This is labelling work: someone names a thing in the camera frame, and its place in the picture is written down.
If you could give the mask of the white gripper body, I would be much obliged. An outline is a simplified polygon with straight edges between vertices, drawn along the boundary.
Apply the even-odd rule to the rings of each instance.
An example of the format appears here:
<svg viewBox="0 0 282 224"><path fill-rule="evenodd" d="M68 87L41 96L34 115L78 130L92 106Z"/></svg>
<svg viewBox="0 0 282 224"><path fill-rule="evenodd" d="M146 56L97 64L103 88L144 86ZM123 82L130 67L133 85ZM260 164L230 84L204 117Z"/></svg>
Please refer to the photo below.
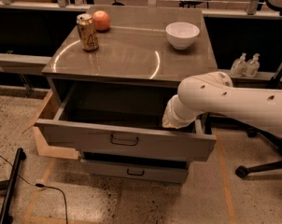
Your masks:
<svg viewBox="0 0 282 224"><path fill-rule="evenodd" d="M187 97L174 95L167 103L162 116L163 128L181 129L189 126L204 110Z"/></svg>

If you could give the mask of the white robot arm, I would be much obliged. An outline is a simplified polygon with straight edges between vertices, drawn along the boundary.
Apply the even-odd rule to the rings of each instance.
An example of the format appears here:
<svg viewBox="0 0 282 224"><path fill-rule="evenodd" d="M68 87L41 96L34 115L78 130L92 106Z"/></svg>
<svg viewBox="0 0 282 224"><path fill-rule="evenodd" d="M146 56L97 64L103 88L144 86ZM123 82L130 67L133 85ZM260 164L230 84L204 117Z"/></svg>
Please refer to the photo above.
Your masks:
<svg viewBox="0 0 282 224"><path fill-rule="evenodd" d="M235 88L223 72L183 79L165 108L164 128L189 126L206 112L239 120L282 138L282 90Z"/></svg>

